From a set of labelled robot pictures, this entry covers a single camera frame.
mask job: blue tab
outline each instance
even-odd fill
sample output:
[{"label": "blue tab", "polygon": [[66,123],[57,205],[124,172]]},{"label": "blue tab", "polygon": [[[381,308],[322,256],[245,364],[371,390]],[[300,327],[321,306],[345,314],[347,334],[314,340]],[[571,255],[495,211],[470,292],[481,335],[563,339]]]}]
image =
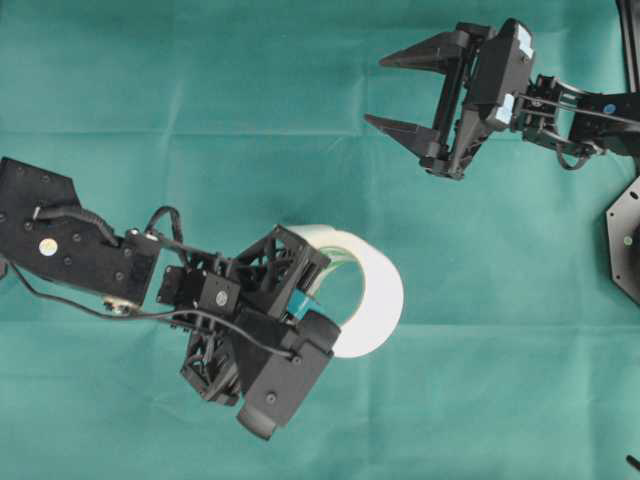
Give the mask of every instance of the blue tab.
[{"label": "blue tab", "polygon": [[291,300],[289,300],[287,311],[298,320],[302,320],[309,310],[324,314],[322,305],[310,296],[305,295],[301,290],[294,290],[291,295]]}]

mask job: green cloth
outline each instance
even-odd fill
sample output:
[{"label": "green cloth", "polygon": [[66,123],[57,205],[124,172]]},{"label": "green cloth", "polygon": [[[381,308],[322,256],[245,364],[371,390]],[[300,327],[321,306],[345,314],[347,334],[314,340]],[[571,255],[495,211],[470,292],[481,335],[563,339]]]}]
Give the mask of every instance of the green cloth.
[{"label": "green cloth", "polygon": [[632,161],[567,173],[507,132],[452,182],[362,120],[430,125],[442,77],[377,60],[458,21],[518,18],[534,75],[624,91],[613,0],[0,4],[2,154],[72,176],[118,233],[171,204],[189,244],[234,255],[276,223],[327,223],[385,252],[406,288],[385,346],[332,361],[264,443],[179,376],[185,334],[44,303],[11,276],[0,477],[635,475],[640,317],[609,279],[603,215]]}]

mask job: robotic arm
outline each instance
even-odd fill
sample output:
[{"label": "robotic arm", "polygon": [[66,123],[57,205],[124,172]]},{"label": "robotic arm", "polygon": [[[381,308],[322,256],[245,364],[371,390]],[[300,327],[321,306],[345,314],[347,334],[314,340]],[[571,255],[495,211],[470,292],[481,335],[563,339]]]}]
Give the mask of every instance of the robotic arm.
[{"label": "robotic arm", "polygon": [[[121,237],[81,206],[70,178],[10,158],[0,161],[0,210],[0,276],[9,266],[34,295],[101,318],[187,329],[184,378],[208,401],[243,397],[238,420],[263,439],[287,424],[333,357],[340,328],[306,295],[330,259],[281,226],[235,258],[184,245],[171,207]],[[155,228],[167,214],[172,239]],[[157,296],[172,309],[145,313],[163,249],[181,260],[166,269]],[[99,295],[111,313],[40,293],[21,269]]]},{"label": "robotic arm", "polygon": [[[427,173],[460,180],[482,143],[494,132],[522,132],[525,141],[554,150],[566,170],[611,150],[640,155],[640,95],[586,92],[555,77],[530,81],[535,60],[531,32],[508,19],[492,27],[458,23],[445,32],[389,55],[382,66],[428,70],[445,75],[432,128],[366,115],[373,126],[420,159]],[[462,87],[467,94],[448,139]],[[568,137],[556,128],[560,109],[575,112]],[[569,163],[564,155],[577,157]]]}]

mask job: masking tape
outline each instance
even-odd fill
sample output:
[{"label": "masking tape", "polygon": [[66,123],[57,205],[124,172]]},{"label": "masking tape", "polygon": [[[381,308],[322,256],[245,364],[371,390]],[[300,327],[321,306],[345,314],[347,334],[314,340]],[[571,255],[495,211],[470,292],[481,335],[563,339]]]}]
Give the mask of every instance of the masking tape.
[{"label": "masking tape", "polygon": [[332,260],[311,288],[311,294],[345,261],[355,261],[362,271],[364,289],[360,305],[340,325],[342,332],[333,348],[335,356],[355,358],[380,347],[395,330],[404,303],[402,279],[391,260],[360,237],[329,225],[287,228]]}]

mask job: mounting plate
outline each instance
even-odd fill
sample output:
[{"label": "mounting plate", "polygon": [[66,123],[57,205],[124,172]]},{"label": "mounting plate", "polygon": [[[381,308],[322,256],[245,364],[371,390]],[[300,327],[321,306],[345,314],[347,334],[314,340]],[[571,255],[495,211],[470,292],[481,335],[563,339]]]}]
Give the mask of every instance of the mounting plate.
[{"label": "mounting plate", "polygon": [[640,225],[640,178],[636,179],[607,210],[611,278],[640,304],[640,282],[633,272],[632,245]]}]

